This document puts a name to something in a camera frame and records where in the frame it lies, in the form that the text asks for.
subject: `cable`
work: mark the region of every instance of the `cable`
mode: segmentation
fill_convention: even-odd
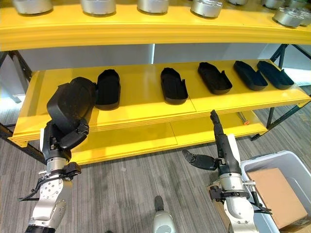
[[[37,185],[35,186],[34,189],[31,190],[31,194],[25,196],[24,198],[18,198],[18,201],[39,200],[39,198],[31,198],[31,197],[34,196],[39,191],[41,185],[43,185],[46,182],[50,182],[50,181],[54,181],[54,180],[58,180],[58,179],[63,179],[63,178],[66,178],[66,177],[68,177],[68,176],[60,175],[58,177],[54,177],[54,178],[50,178],[50,179],[44,179],[44,180],[42,178],[39,178],[38,182],[37,182]]]

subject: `silver metal cylinder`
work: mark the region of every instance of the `silver metal cylinder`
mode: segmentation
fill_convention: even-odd
[[[238,173],[226,173],[219,177],[224,191],[244,191],[241,175]]]
[[[152,14],[166,13],[169,0],[138,0],[137,8]]]
[[[272,17],[276,22],[288,27],[298,27],[303,20],[300,11],[290,7],[280,7]]]
[[[286,0],[284,5],[291,8],[301,8],[306,4],[307,2],[303,0]]]
[[[63,169],[68,164],[65,158],[54,157],[47,161],[47,172]]]
[[[300,23],[301,26],[307,27],[311,24],[311,11],[307,8],[300,9],[301,16],[303,17],[302,22]]]
[[[193,0],[191,11],[203,17],[218,17],[223,3],[217,0]]]
[[[13,0],[20,14],[39,14],[53,9],[51,0]]]
[[[247,4],[248,0],[228,0],[229,3],[232,3],[234,5],[245,5]]]
[[[261,0],[261,5],[269,9],[278,9],[285,3],[285,0]]]
[[[107,15],[116,11],[115,0],[81,0],[82,10],[91,15]]]

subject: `gray carpet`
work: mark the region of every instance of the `gray carpet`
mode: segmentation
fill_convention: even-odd
[[[279,107],[275,117],[289,110]],[[0,113],[1,121],[16,119],[17,110]],[[263,122],[268,109],[257,110]],[[241,159],[290,150],[311,170],[311,104],[279,126],[251,142],[238,139]],[[191,147],[195,153],[216,156],[215,144]],[[23,152],[0,140],[1,232],[23,233],[34,202],[17,202],[35,186],[44,168]],[[68,210],[58,233],[148,233],[151,232],[156,195],[164,199],[179,233],[225,233],[209,200],[206,186],[217,172],[187,164],[181,150],[171,150],[86,165],[73,181]]]

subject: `white plastic bin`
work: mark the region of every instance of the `white plastic bin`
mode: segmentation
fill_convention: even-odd
[[[294,153],[284,150],[278,153],[242,161],[242,179],[244,181],[249,180],[246,174],[247,172],[274,167],[281,170],[287,182],[308,212],[308,216],[311,216],[311,174]],[[270,215],[255,213],[254,221],[260,233],[279,233]]]

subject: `metal part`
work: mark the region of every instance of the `metal part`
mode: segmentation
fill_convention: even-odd
[[[300,10],[301,15],[303,17],[303,20],[300,23],[300,26],[307,27],[309,24],[311,24],[311,10],[309,10],[307,8],[301,8],[299,10]]]
[[[218,0],[193,0],[191,11],[203,17],[218,17],[222,7]]]
[[[230,219],[235,233],[259,233],[254,224],[254,208],[246,198],[227,198],[224,203],[225,213]]]
[[[255,185],[256,185],[256,182],[255,181],[244,181],[243,184],[245,186],[249,186],[249,188],[251,189],[252,192],[255,192]]]
[[[82,10],[91,15],[107,15],[116,11],[115,0],[81,0]]]
[[[12,137],[12,136],[13,136],[13,132],[11,130],[9,130],[8,128],[4,127],[0,123],[0,138],[2,138],[7,143],[10,143],[15,148],[18,148],[21,151],[23,151],[24,153],[33,157],[34,159],[38,160],[39,162],[46,164],[44,156],[39,150],[37,150],[36,148],[34,148],[33,146],[31,146],[29,144],[27,144],[27,147],[18,146],[17,144],[15,144],[14,142],[12,142],[11,140],[8,139],[8,137]]]
[[[268,121],[267,121],[267,126],[266,127],[268,127],[271,124],[272,117],[273,117],[273,112],[274,112],[274,107],[270,108],[269,116],[268,116]]]
[[[292,8],[301,8],[307,4],[304,0],[285,0],[285,6]]]
[[[298,27],[304,19],[299,10],[290,7],[280,7],[272,17],[276,22],[288,27]]]
[[[51,158],[47,162],[47,172],[61,170],[68,164],[65,158],[55,157]]]
[[[238,173],[226,173],[219,177],[222,190],[225,192],[245,191],[241,175]]]
[[[53,9],[51,0],[13,0],[18,13],[39,14]]]
[[[57,229],[67,207],[67,198],[72,189],[72,181],[57,179],[44,183],[40,188],[40,199],[35,205],[28,225]]]
[[[138,0],[137,8],[152,14],[165,13],[169,8],[169,0]]]
[[[275,62],[277,60],[278,57],[280,57],[278,66],[279,68],[282,68],[283,66],[283,60],[284,60],[284,56],[285,56],[285,49],[288,47],[288,44],[281,44],[278,49],[275,51],[275,53],[272,55],[272,57],[270,58],[270,60],[272,62]],[[309,58],[311,60],[311,54],[309,54],[307,51],[305,51],[302,47],[300,47],[299,45],[295,45],[293,44],[293,46],[298,49],[302,54],[304,54],[307,58]],[[301,108],[303,108],[304,106],[306,106],[307,104],[304,105],[297,105],[295,107],[293,107],[291,110],[289,110],[287,113],[285,113],[284,115],[282,115],[280,118],[278,118],[276,121],[274,121],[273,123],[271,123],[272,120],[272,116],[273,116],[273,111],[274,108],[270,109],[270,113],[269,113],[269,117],[268,117],[268,122],[267,122],[267,130],[268,132],[273,129],[275,126],[277,126],[279,123],[283,122],[284,120],[286,120],[287,118],[289,118],[291,115],[293,115],[295,112],[297,112],[298,110],[300,110]],[[255,141],[256,139],[260,138],[262,135],[260,135],[259,133],[256,134],[255,136],[251,137],[251,141]]]
[[[247,1],[248,0],[228,0],[229,3],[240,6],[247,4]]]
[[[242,112],[237,112],[239,115],[239,118],[242,120],[244,125],[248,125],[249,124],[249,120],[247,120],[244,116],[244,114]]]
[[[17,75],[18,75],[20,84],[21,84],[21,86],[22,86],[22,88],[24,90],[24,94],[26,94],[27,89],[28,89],[28,82],[27,82],[27,78],[28,77],[25,76],[25,73],[23,72],[22,67],[21,67],[21,65],[19,63],[18,57],[14,55],[12,60],[13,60],[15,69],[17,71]]]
[[[17,50],[9,51],[8,54],[12,60],[14,60],[14,57],[18,58],[18,63],[19,63],[21,70],[23,72],[23,77],[25,79],[27,79],[27,81],[30,82],[30,78],[32,76],[32,71],[29,68],[29,66],[27,65],[27,63],[24,60],[24,58],[22,57],[22,55]]]
[[[307,51],[305,51],[301,46],[299,45],[293,45],[296,49],[299,50],[299,52],[301,52],[303,55],[305,55],[307,58],[309,58],[311,60],[311,54],[308,53]]]
[[[261,0],[261,5],[269,9],[278,9],[285,3],[285,0]]]

